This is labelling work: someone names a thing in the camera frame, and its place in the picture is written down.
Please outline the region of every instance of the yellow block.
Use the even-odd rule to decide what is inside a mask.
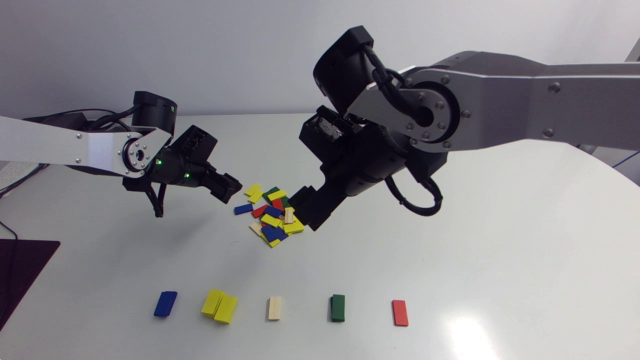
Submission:
[[[222,290],[217,290],[217,289],[209,290],[209,295],[207,296],[207,300],[204,301],[204,305],[202,306],[202,310],[200,312],[207,315],[210,318],[214,317],[220,305],[220,301],[224,296],[225,296],[225,292]]]
[[[234,311],[236,310],[237,303],[237,297],[224,295],[222,297],[222,301],[220,301],[220,306],[218,306],[216,316],[214,316],[213,320],[216,320],[220,323],[231,323],[231,319],[233,319],[234,317]]]
[[[253,224],[249,225],[249,228],[253,230],[253,232],[257,236],[260,236],[264,239],[264,241],[267,241],[267,237],[262,233],[262,224],[260,224],[259,222],[254,222]]]
[[[284,223],[293,224],[293,208],[284,208]]]
[[[264,214],[264,216],[260,220],[262,222],[264,222],[264,223],[267,223],[267,224],[273,226],[273,227],[278,227],[278,225],[280,225],[280,219],[272,217],[269,214]]]
[[[255,204],[256,202],[258,202],[258,200],[260,200],[260,198],[262,197],[262,194],[264,192],[260,189],[255,190],[253,192],[253,194],[251,194],[251,196],[249,196],[249,202],[251,202],[252,204]]]
[[[305,226],[300,222],[300,220],[298,220],[298,218],[293,216],[293,224],[285,224],[283,229],[285,234],[291,235],[304,231]]]
[[[276,199],[282,199],[285,196],[287,196],[287,193],[285,193],[284,190],[278,190],[275,193],[270,193],[267,197],[269,201],[274,201]]]
[[[275,239],[272,242],[269,242],[269,240],[267,240],[267,238],[264,238],[264,241],[266,241],[266,243],[269,244],[269,246],[272,249],[280,244],[280,239]]]
[[[256,190],[260,190],[261,188],[262,187],[260,186],[260,184],[253,184],[249,189],[247,189],[247,191],[244,192],[244,194],[247,196],[251,196],[253,195],[253,193],[255,193]]]

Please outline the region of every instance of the pile of blocks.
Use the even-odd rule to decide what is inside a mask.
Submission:
[[[259,218],[260,220],[249,225],[249,228],[271,248],[278,246],[289,235],[305,230],[305,226],[296,218],[294,209],[289,205],[287,193],[277,186],[264,192],[262,186],[253,184],[244,194],[249,196],[248,201],[251,204],[237,206],[234,213],[251,213],[254,218]],[[267,204],[254,209],[253,205],[257,204],[260,198]]]

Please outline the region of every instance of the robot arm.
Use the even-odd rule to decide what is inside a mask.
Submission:
[[[347,197],[384,180],[402,205],[430,216],[442,202],[431,180],[449,151],[525,138],[640,149],[640,63],[544,65],[467,51],[430,67],[386,69],[362,27],[321,57],[314,78],[324,106],[300,140],[323,162],[325,182],[289,203],[316,230]],[[408,202],[392,175],[408,168],[434,206]]]
[[[163,216],[168,184],[204,186],[226,204],[242,184],[217,173],[207,161],[218,141],[204,130],[191,126],[169,145],[176,110],[169,99],[136,92],[131,109],[94,122],[82,113],[25,120],[0,117],[0,155],[2,160],[62,164],[123,177],[128,191],[147,194],[156,217]],[[126,128],[109,126],[128,115],[133,115],[131,128],[124,123]],[[152,183],[160,184],[157,195]]]

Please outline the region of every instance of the white wall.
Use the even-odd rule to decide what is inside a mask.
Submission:
[[[386,65],[463,50],[546,63],[623,61],[637,1],[20,0],[0,2],[0,114],[123,110],[135,90],[181,115],[310,112],[317,59],[363,24]]]

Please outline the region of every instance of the wooden block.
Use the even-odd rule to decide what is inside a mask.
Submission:
[[[280,308],[282,307],[282,297],[272,296],[269,298],[269,321],[278,321],[280,319]]]
[[[293,224],[284,225],[284,232],[287,233],[287,235],[300,233],[304,230],[305,226],[296,217],[293,217]]]
[[[331,321],[344,322],[344,295],[333,294],[331,297]]]
[[[255,193],[256,190],[260,190],[261,188],[262,187],[260,186],[260,184],[253,184],[249,189],[247,189],[247,191],[244,192],[244,194],[247,196],[251,196],[253,195],[253,193]]]
[[[262,233],[262,225],[259,222],[252,223],[251,225],[249,225],[249,228],[253,230],[253,232],[257,236],[260,236],[262,239],[264,239],[264,241],[267,240],[267,237]]]
[[[220,301],[220,305],[218,306],[218,310],[216,311],[216,315],[213,317],[213,320],[216,320],[219,323],[230,324],[231,319],[234,318],[234,311],[236,310],[237,303],[237,297],[226,294],[222,296],[222,300]]]
[[[269,195],[271,195],[272,193],[275,193],[277,191],[279,191],[280,189],[277,186],[272,187],[268,192],[262,194],[262,196],[264,197],[264,200],[267,200],[267,202],[269,204],[271,204],[271,200],[269,200]]]
[[[409,326],[409,318],[406,315],[406,304],[404,300],[393,300],[391,304],[394,307],[394,321],[396,326]]]
[[[274,193],[270,193],[267,197],[269,198],[269,201],[274,201],[276,199],[282,199],[285,196],[287,196],[287,193],[285,193],[284,190],[278,190]]]
[[[275,239],[275,240],[273,240],[272,242],[268,242],[268,241],[266,241],[266,242],[267,242],[267,244],[269,244],[269,246],[270,246],[272,249],[273,249],[274,247],[276,247],[276,246],[278,246],[278,245],[280,244],[280,240],[278,240],[278,239]]]
[[[284,223],[293,224],[293,208],[284,209]]]
[[[278,227],[278,224],[280,223],[280,219],[279,218],[275,218],[272,217],[269,214],[265,214],[261,219],[262,222],[265,222],[273,227]]]
[[[282,200],[280,199],[275,199],[274,201],[272,201],[271,206],[273,206],[274,208],[280,211],[284,211],[284,207],[282,206]]]
[[[211,289],[209,290],[209,294],[207,295],[207,299],[204,300],[204,305],[202,306],[202,310],[200,311],[204,315],[212,318],[216,315],[218,310],[218,306],[220,305],[220,301],[222,297],[225,296],[225,292],[222,290]]]
[[[253,215],[254,218],[259,218],[262,216],[262,214],[264,214],[264,210],[267,208],[267,206],[269,205],[263,205],[255,210],[253,210],[251,212],[251,215]]]
[[[253,205],[251,205],[251,204],[240,205],[240,206],[236,206],[234,208],[234,214],[236,214],[236,215],[240,215],[240,214],[244,214],[244,213],[250,213],[251,211],[253,211]]]
[[[173,303],[175,302],[175,298],[178,296],[176,291],[163,291],[160,293],[160,299],[158,299],[158,303],[156,304],[156,310],[154,311],[154,316],[165,317],[171,314],[171,309],[173,308]]]
[[[256,202],[258,202],[258,200],[260,200],[260,197],[262,196],[264,192],[262,190],[256,190],[253,195],[251,195],[249,197],[249,202],[251,202],[252,204],[255,204]]]

